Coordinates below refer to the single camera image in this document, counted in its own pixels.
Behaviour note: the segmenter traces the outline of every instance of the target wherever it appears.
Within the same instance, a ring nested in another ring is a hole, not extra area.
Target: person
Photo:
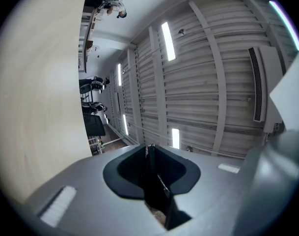
[[[108,84],[110,84],[110,80],[109,80],[109,78],[105,78],[105,85],[108,85]]]
[[[108,15],[111,15],[113,11],[117,11],[117,18],[127,16],[125,6],[121,0],[85,0],[84,6],[106,9]]]

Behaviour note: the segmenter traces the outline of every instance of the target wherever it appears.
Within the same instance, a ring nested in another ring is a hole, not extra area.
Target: floor
[[[114,131],[108,125],[104,125],[104,128],[105,128],[106,135],[101,137],[104,144],[108,143],[110,141],[119,139],[119,137],[116,135],[116,133],[114,133]],[[119,140],[119,141],[116,141],[114,143],[105,145],[105,149],[103,149],[103,152],[104,153],[109,152],[109,151],[112,151],[112,150],[115,150],[115,149],[118,149],[118,148],[123,148],[123,147],[126,147],[126,146],[127,145],[122,140]]]
[[[145,202],[145,204],[146,204],[147,208],[150,210],[150,212],[153,214],[153,216],[159,221],[159,223],[161,223],[164,226],[165,218],[166,218],[165,215],[161,211],[150,207],[146,202]]]

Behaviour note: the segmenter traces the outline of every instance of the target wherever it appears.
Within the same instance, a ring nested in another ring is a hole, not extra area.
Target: air conditioner vent
[[[255,112],[254,112],[254,120],[261,121],[261,114],[262,114],[262,81],[261,75],[258,67],[258,62],[256,58],[256,54],[254,48],[250,48],[249,55],[252,61],[253,66],[253,73],[254,73],[254,80],[255,80]]]

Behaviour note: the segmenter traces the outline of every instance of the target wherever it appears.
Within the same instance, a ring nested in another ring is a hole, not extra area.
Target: black plastic part
[[[146,169],[143,177],[145,201],[152,208],[160,210],[167,215],[169,207],[169,198],[164,193],[161,182],[156,172],[156,151],[155,146],[148,146],[148,154],[146,157]]]
[[[105,136],[105,128],[99,116],[83,114],[87,136]]]
[[[145,164],[146,146],[140,146],[110,161],[103,175],[107,186],[118,196],[144,199],[141,176]]]
[[[79,80],[79,85],[80,88],[85,86],[85,85],[90,85],[93,82],[92,79],[83,79],[83,80]]]
[[[163,147],[155,146],[156,172],[173,195],[188,193],[200,178],[199,167]]]
[[[176,228],[191,219],[185,212],[178,210],[173,197],[169,205],[169,211],[166,216],[165,228],[171,230]]]
[[[92,109],[91,107],[83,107],[82,106],[82,113],[84,114],[84,115],[90,115],[91,113],[93,113],[93,112],[95,112],[96,111],[96,109]]]

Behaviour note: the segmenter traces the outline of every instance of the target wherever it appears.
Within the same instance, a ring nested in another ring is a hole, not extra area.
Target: ceiling beam
[[[189,5],[192,8],[195,15],[197,16],[200,24],[202,25],[202,28],[207,28],[204,31],[214,56],[216,73],[217,73],[217,81],[218,81],[219,106],[218,106],[217,130],[216,130],[216,136],[213,145],[213,151],[219,152],[222,137],[223,137],[223,132],[224,132],[224,125],[226,121],[226,112],[227,112],[227,87],[226,87],[226,78],[224,74],[222,58],[214,34],[212,30],[209,28],[209,25],[204,15],[202,14],[200,9],[196,6],[196,4],[193,1],[190,1]]]
[[[109,75],[109,78],[110,78],[110,94],[111,94],[111,97],[110,97],[110,101],[111,101],[111,106],[112,106],[112,114],[113,114],[113,124],[115,126],[115,128],[120,131],[120,122],[119,122],[119,117],[120,117],[120,114],[119,114],[119,110],[118,110],[118,106],[116,105],[116,102],[115,102],[115,98],[117,97],[116,95],[116,92],[115,92],[115,86],[116,86],[116,81],[114,81],[114,73],[116,72],[117,70],[114,69],[114,71],[110,72],[110,75]]]
[[[156,96],[157,96],[157,111],[158,111],[158,126],[160,135],[160,145],[168,145],[168,129],[167,129],[167,110],[165,104],[165,90],[163,81],[163,63],[161,60],[160,51],[154,52],[159,48],[158,33],[152,26],[148,28],[151,50],[153,52],[153,64],[155,74]]]
[[[117,50],[126,50],[127,48],[135,48],[135,44],[121,36],[103,32],[93,31],[90,35],[90,40],[94,41],[94,46],[100,46],[101,48],[109,47]]]
[[[140,105],[139,105],[139,94],[137,85],[137,75],[135,66],[135,53],[134,50],[128,49],[128,64],[129,64],[129,81],[130,81],[130,92],[133,108],[134,123],[136,126],[142,127],[141,115],[140,115]],[[136,139],[139,144],[144,143],[143,131],[140,128],[136,129]]]

